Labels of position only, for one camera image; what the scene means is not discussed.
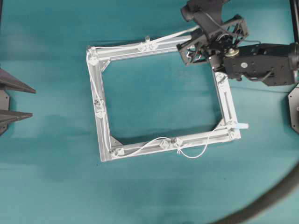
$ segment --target teal surface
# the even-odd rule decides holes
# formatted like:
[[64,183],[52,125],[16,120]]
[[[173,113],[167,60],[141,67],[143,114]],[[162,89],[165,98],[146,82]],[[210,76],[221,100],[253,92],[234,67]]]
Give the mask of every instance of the teal surface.
[[[298,160],[288,87],[230,81],[242,139],[189,160],[175,151],[101,163],[87,45],[159,37],[194,24],[185,0],[4,0],[1,67],[37,90],[9,91],[33,112],[0,138],[2,224],[204,224],[241,208]],[[231,0],[251,40],[293,42],[288,0]],[[210,68],[178,53],[112,63],[104,74],[111,133],[123,143],[210,130],[220,119]],[[201,148],[185,150],[196,154]],[[299,192],[250,224],[295,224]]]

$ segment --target black hose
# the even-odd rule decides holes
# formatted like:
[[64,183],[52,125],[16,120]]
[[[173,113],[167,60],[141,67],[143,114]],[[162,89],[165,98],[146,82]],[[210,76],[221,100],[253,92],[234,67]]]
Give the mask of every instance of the black hose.
[[277,185],[254,202],[235,213],[210,224],[239,224],[248,221],[272,207],[299,186],[299,163]]

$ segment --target black metal plate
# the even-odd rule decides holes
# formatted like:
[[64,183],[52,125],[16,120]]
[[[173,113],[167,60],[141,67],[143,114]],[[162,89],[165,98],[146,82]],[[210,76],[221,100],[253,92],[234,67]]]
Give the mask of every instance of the black metal plate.
[[289,94],[292,128],[299,134],[299,85]]
[[[9,95],[4,91],[0,90],[0,109],[9,110]],[[8,125],[0,127],[0,135],[2,135],[8,129]]]

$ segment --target black cable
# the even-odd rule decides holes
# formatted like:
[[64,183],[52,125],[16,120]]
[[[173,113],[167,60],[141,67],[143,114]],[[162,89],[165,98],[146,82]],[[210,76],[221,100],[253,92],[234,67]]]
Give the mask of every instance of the black cable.
[[261,78],[253,78],[253,77],[249,77],[246,73],[244,74],[244,76],[250,80],[251,82],[263,82],[265,81],[270,75],[272,74],[272,71],[269,71],[264,77]]
[[[230,34],[231,36],[233,36],[233,37],[235,37],[236,39],[238,39],[239,38],[239,36],[241,36],[242,38],[244,38],[244,36],[243,35],[241,35],[241,34],[235,34],[235,33],[232,33],[232,32],[229,32],[228,30],[226,30],[226,29],[224,29],[224,28],[222,28],[222,26],[219,24],[219,23],[217,23],[215,20],[214,20],[214,18],[209,14],[209,13],[207,13],[207,12],[205,12],[205,11],[203,11],[202,9],[200,9],[200,11],[202,12],[202,13],[204,13],[216,26],[218,26],[223,32],[225,32],[225,33],[228,33],[228,34]],[[261,42],[260,41],[248,41],[248,40],[240,40],[240,43],[241,42],[252,42],[252,43],[259,43],[259,44],[261,44]]]
[[272,207],[299,186],[299,163],[277,185],[254,202],[235,213],[210,224],[239,224],[248,221]]

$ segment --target black bracket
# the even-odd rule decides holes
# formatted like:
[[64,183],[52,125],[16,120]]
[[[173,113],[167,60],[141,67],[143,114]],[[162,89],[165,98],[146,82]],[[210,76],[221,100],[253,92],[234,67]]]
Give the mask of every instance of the black bracket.
[[299,134],[299,85],[289,94],[292,128]]
[[0,69],[0,135],[8,129],[10,123],[32,117],[31,113],[10,111],[10,97],[5,90],[36,93],[34,89]]

